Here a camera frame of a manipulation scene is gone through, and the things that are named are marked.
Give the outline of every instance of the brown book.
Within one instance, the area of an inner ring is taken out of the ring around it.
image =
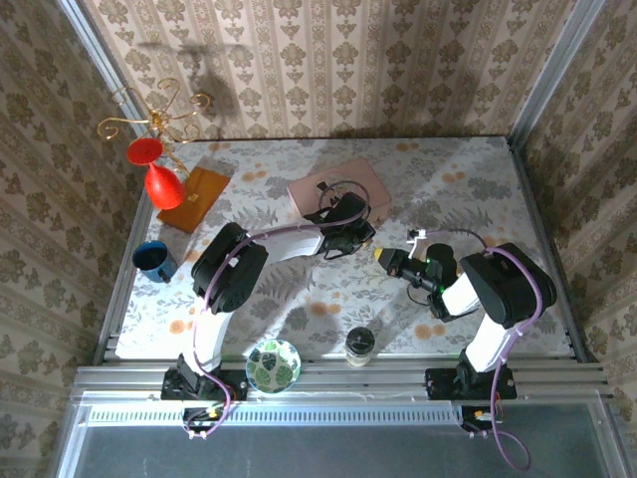
[[[186,180],[186,199],[174,209],[160,211],[157,219],[192,233],[226,188],[230,178],[196,166]]]

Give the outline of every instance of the pink box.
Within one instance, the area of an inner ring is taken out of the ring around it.
[[[359,182],[369,191],[369,205],[371,206],[369,222],[371,224],[381,224],[389,217],[391,196],[376,176],[369,162],[362,157],[290,183],[288,192],[292,204],[302,216],[317,212],[321,194],[317,185],[322,182],[331,185],[345,179]],[[344,184],[336,188],[338,196],[342,196],[347,191],[355,192],[363,199],[365,197],[363,191],[353,184]],[[327,206],[329,206],[329,201],[326,197],[323,199],[322,207]]]

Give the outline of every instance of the blue mug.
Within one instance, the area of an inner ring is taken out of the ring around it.
[[[170,283],[177,272],[177,263],[161,241],[148,241],[132,253],[132,264],[152,282]]]

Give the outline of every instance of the green bowl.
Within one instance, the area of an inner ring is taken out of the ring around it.
[[[295,346],[269,339],[258,344],[246,361],[250,385],[263,393],[279,393],[290,388],[301,374],[301,357]]]

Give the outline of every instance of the table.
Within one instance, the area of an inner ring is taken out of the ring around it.
[[[147,240],[165,242],[180,266],[169,286],[136,274],[115,349],[120,359],[175,359],[192,343],[190,270],[224,224],[257,230],[292,223],[297,216],[288,183],[358,157],[370,162],[392,197],[372,247],[335,261],[294,258],[265,269],[230,323],[224,357],[245,356],[274,337],[290,341],[304,359],[344,356],[345,336],[356,326],[372,329],[375,352],[383,356],[458,354],[484,312],[442,324],[409,301],[407,283],[386,276],[373,258],[375,247],[408,250],[412,228],[470,228],[490,245],[511,241],[545,263],[503,137],[197,142],[176,154],[189,168],[200,165],[232,179],[191,235],[162,224],[156,213],[149,224],[133,226],[147,228]],[[480,250],[466,235],[436,240],[450,244],[458,260]],[[572,355],[560,307],[546,311],[516,353]]]

